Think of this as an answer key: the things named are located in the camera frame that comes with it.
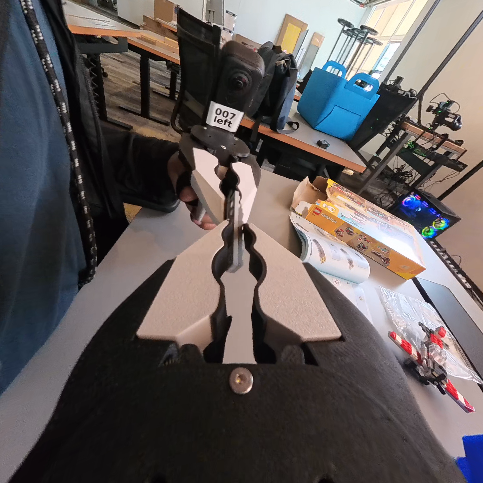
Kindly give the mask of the blue felt tote bag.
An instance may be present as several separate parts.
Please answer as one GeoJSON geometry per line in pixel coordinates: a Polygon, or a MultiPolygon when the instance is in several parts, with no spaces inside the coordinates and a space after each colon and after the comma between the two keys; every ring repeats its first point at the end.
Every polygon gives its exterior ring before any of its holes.
{"type": "Polygon", "coordinates": [[[380,84],[366,73],[347,80],[346,73],[335,61],[315,68],[297,111],[314,130],[348,142],[379,99],[380,84]]]}

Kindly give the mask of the grey toy brick plate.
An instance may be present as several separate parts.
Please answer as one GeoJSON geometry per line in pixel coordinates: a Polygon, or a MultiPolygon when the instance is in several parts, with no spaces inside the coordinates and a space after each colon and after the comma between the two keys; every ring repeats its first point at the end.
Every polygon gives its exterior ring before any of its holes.
{"type": "Polygon", "coordinates": [[[243,209],[241,194],[233,190],[226,205],[226,215],[229,225],[228,231],[228,262],[227,272],[235,273],[243,266],[243,209]]]}

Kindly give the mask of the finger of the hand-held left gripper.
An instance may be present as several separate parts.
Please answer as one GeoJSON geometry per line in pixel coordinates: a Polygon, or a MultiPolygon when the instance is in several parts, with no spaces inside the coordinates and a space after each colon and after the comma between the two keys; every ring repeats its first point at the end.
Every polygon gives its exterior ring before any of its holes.
{"type": "Polygon", "coordinates": [[[229,187],[229,220],[233,225],[243,225],[248,222],[257,195],[252,167],[243,162],[231,163],[229,187]]]}
{"type": "Polygon", "coordinates": [[[222,180],[215,172],[218,159],[204,149],[193,148],[192,151],[191,187],[198,199],[196,220],[201,221],[207,214],[215,225],[219,225],[226,219],[226,195],[220,189],[222,180]]]}

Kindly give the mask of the grey desk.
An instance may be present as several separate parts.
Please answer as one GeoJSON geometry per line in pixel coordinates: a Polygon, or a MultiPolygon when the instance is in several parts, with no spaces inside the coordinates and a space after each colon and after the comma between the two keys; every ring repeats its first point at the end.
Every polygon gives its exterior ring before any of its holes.
{"type": "MultiPolygon", "coordinates": [[[[299,256],[299,238],[289,220],[289,205],[297,186],[294,180],[263,171],[250,222],[299,256]]],[[[1,482],[9,481],[37,442],[72,368],[102,323],[166,260],[176,257],[205,233],[191,222],[184,205],[170,214],[143,208],[136,215],[101,262],[93,282],[81,289],[51,337],[1,396],[1,482]]],[[[426,266],[421,277],[447,287],[480,330],[481,309],[432,249],[424,242],[420,246],[426,266]]],[[[402,360],[402,351],[387,336],[392,325],[381,303],[379,287],[415,299],[423,297],[413,281],[405,281],[373,260],[368,261],[371,273],[362,288],[372,323],[393,354],[402,360]]],[[[244,255],[244,266],[235,274],[224,275],[222,280],[228,314],[233,317],[224,362],[254,362],[248,317],[256,280],[248,269],[248,254],[244,255]]],[[[449,396],[407,378],[421,412],[442,446],[450,455],[462,456],[462,437],[482,434],[479,386],[451,378],[475,408],[473,414],[467,414],[449,396]]]]}

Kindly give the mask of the yellow toy set box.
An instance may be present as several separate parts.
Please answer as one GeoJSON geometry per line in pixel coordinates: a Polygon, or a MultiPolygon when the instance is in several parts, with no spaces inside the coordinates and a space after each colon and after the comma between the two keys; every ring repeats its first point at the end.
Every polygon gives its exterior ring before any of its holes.
{"type": "Polygon", "coordinates": [[[401,220],[332,179],[301,181],[292,209],[303,219],[405,280],[426,270],[422,237],[401,220]]]}

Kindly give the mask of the clear plastic bag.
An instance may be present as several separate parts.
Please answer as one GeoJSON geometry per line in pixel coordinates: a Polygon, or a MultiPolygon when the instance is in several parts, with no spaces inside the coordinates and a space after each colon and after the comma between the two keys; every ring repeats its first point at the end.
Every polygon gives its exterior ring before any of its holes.
{"type": "Polygon", "coordinates": [[[471,366],[469,359],[464,355],[460,344],[449,331],[437,311],[428,303],[408,297],[392,290],[380,287],[382,302],[395,331],[413,347],[420,349],[426,336],[421,324],[428,329],[443,327],[446,335],[444,354],[441,364],[452,377],[482,384],[481,377],[471,366]]]}

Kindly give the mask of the person's left forearm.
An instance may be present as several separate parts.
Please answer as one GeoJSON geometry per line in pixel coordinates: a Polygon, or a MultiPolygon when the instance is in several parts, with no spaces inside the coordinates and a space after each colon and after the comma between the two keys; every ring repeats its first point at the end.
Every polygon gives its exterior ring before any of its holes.
{"type": "Polygon", "coordinates": [[[101,131],[122,202],[171,213],[180,201],[168,174],[177,142],[146,137],[101,121],[101,131]]]}

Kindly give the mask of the red white toy brick plane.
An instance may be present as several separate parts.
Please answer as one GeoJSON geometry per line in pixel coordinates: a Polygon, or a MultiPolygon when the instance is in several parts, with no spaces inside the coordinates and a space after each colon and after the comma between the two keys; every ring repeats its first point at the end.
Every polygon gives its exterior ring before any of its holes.
{"type": "Polygon", "coordinates": [[[448,395],[467,414],[474,413],[475,408],[448,377],[447,360],[450,346],[446,341],[447,330],[443,326],[432,329],[422,322],[418,325],[424,333],[419,348],[396,331],[388,332],[388,337],[407,354],[405,365],[416,374],[420,383],[436,387],[442,395],[448,395]]]}

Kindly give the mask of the black felt bag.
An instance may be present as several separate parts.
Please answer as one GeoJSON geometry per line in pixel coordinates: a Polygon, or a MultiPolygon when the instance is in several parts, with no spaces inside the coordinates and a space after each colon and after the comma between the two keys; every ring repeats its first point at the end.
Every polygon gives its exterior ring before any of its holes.
{"type": "Polygon", "coordinates": [[[374,137],[382,134],[401,114],[410,110],[417,98],[415,89],[404,90],[396,81],[382,83],[378,94],[378,100],[352,139],[347,142],[354,151],[358,151],[374,137]]]}

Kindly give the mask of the orange edged grey table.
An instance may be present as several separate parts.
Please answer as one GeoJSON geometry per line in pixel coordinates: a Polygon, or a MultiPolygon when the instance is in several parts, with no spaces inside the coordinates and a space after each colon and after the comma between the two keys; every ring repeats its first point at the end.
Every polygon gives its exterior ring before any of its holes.
{"type": "Polygon", "coordinates": [[[291,153],[300,158],[306,157],[311,162],[317,164],[332,163],[354,172],[364,172],[366,169],[365,163],[345,141],[314,130],[300,116],[297,110],[300,96],[296,91],[289,115],[291,120],[299,123],[297,130],[290,130],[285,134],[281,134],[271,130],[268,125],[261,124],[258,128],[258,134],[262,138],[269,139],[269,142],[274,143],[276,148],[281,148],[284,153],[291,153]],[[328,141],[330,147],[327,150],[319,148],[316,145],[318,140],[328,141]]]}

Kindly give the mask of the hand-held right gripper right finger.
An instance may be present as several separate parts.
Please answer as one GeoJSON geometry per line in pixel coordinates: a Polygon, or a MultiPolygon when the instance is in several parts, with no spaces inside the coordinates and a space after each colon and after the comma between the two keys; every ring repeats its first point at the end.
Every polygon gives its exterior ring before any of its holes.
{"type": "Polygon", "coordinates": [[[244,225],[252,305],[254,355],[281,355],[285,347],[337,341],[342,334],[320,294],[324,279],[252,223],[244,225]]]}

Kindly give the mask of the person's left hand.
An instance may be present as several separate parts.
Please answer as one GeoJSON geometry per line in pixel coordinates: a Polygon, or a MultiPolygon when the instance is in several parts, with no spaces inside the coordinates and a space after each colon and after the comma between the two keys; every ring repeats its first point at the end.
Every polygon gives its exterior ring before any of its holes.
{"type": "Polygon", "coordinates": [[[196,218],[195,212],[198,205],[198,197],[190,185],[191,174],[179,158],[178,153],[173,154],[167,163],[167,173],[172,183],[175,194],[183,202],[190,212],[190,219],[199,228],[211,231],[216,227],[208,214],[204,214],[200,221],[196,218]]]}

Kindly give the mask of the black bar stool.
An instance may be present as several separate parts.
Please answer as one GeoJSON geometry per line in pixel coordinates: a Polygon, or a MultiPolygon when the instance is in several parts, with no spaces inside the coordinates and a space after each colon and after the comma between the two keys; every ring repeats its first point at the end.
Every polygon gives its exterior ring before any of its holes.
{"type": "Polygon", "coordinates": [[[347,69],[350,70],[354,63],[357,52],[359,51],[360,45],[364,42],[366,36],[366,30],[364,28],[354,28],[353,29],[353,43],[351,50],[349,51],[347,69]]]}
{"type": "Polygon", "coordinates": [[[347,20],[342,19],[342,18],[338,19],[338,23],[340,25],[342,25],[342,29],[341,29],[341,32],[340,32],[338,38],[337,38],[337,42],[335,44],[335,47],[340,43],[339,41],[341,40],[342,37],[343,37],[343,42],[339,46],[340,49],[339,49],[339,51],[336,55],[336,62],[344,63],[344,60],[342,60],[342,58],[345,55],[347,47],[348,47],[350,41],[353,38],[354,25],[350,21],[347,21],[347,20]]]}
{"type": "Polygon", "coordinates": [[[379,34],[377,30],[375,30],[374,28],[369,27],[368,28],[368,33],[369,33],[369,36],[364,41],[364,44],[368,44],[369,47],[368,47],[368,50],[367,50],[365,56],[363,57],[360,65],[359,65],[359,68],[357,70],[357,73],[359,73],[362,70],[362,67],[363,67],[365,61],[367,60],[367,58],[369,57],[369,55],[370,55],[370,53],[371,53],[371,51],[373,49],[374,44],[377,44],[377,43],[380,44],[379,40],[377,39],[377,36],[379,34]]]}
{"type": "Polygon", "coordinates": [[[367,55],[365,57],[365,61],[362,65],[362,71],[365,73],[371,75],[373,70],[375,69],[375,65],[378,62],[378,59],[384,49],[384,43],[380,41],[379,39],[372,39],[371,40],[371,45],[369,46],[369,50],[367,52],[367,55]]]}

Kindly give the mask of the wood edged office table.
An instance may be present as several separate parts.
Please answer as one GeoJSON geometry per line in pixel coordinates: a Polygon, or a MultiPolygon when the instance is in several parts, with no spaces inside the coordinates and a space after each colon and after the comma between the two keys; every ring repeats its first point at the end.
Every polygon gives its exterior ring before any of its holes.
{"type": "Polygon", "coordinates": [[[109,118],[107,115],[104,75],[100,61],[101,54],[132,51],[140,55],[141,107],[135,110],[120,106],[120,109],[169,126],[170,120],[152,116],[150,113],[150,60],[167,64],[171,74],[169,94],[166,97],[175,100],[177,78],[180,72],[177,42],[148,30],[131,28],[76,2],[62,1],[61,4],[79,51],[86,57],[100,119],[127,130],[132,129],[131,125],[109,118]]]}

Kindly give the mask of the person's black hooded jacket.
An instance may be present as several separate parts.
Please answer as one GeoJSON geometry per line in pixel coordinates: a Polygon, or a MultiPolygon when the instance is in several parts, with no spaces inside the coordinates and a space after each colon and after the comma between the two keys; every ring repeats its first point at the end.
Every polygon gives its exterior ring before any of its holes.
{"type": "Polygon", "coordinates": [[[117,192],[106,137],[100,122],[87,60],[80,54],[70,32],[61,1],[40,1],[60,59],[64,79],[63,96],[68,103],[69,120],[79,159],[86,202],[91,214],[88,228],[80,195],[72,191],[78,216],[87,268],[79,273],[80,286],[93,279],[95,267],[103,260],[128,226],[117,192]]]}

